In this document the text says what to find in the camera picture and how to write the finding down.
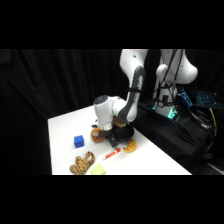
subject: black curtain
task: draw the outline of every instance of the black curtain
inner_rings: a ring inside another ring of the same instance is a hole
[[[1,49],[0,172],[51,174],[47,119],[93,104],[100,95],[125,97],[122,49]],[[224,94],[224,49],[188,49],[199,69],[198,89]],[[146,58],[142,97],[154,89],[159,49]]]

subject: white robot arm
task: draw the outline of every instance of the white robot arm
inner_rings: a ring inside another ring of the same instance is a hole
[[[134,121],[137,116],[138,102],[145,80],[144,62],[147,53],[148,49],[122,51],[120,66],[129,79],[130,87],[126,101],[120,97],[100,96],[94,102],[98,123],[112,147],[116,147],[117,144],[112,134],[113,117],[116,116],[122,124],[126,124]],[[176,84],[193,82],[198,71],[188,61],[185,49],[161,49],[161,54],[164,64],[157,70],[161,90],[155,111],[168,117],[175,109],[173,99],[177,94]]]
[[[129,79],[129,94],[127,101],[120,97],[100,96],[94,102],[98,123],[112,146],[113,117],[116,116],[123,124],[132,122],[137,116],[138,101],[145,79],[144,62],[148,49],[123,49],[120,66]]]
[[[176,84],[190,84],[198,75],[198,70],[187,59],[185,49],[161,49],[164,64],[157,69],[161,89],[156,113],[168,118],[175,116],[174,99],[177,95]]]

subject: blue block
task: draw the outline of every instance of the blue block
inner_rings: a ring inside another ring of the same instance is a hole
[[[74,139],[74,144],[75,144],[75,147],[76,148],[80,148],[80,147],[83,147],[84,146],[84,139],[83,139],[83,136],[77,136],[75,137]]]

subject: brown stuffed animal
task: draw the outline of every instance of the brown stuffed animal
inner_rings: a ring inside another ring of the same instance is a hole
[[[70,170],[75,175],[85,175],[89,167],[95,162],[95,156],[93,153],[88,152],[85,154],[85,159],[78,156],[75,160],[76,165],[70,166]]]

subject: table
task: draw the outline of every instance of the table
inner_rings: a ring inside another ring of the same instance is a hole
[[[137,130],[133,136],[138,146],[135,152],[127,154],[122,150],[103,161],[103,156],[114,149],[107,140],[98,144],[92,141],[91,125],[95,120],[93,106],[48,120],[53,175],[73,175],[69,167],[77,156],[82,157],[88,151],[96,156],[91,168],[101,164],[106,175],[191,175]],[[80,135],[84,137],[85,146],[76,149],[74,137]],[[86,175],[91,175],[91,168]]]

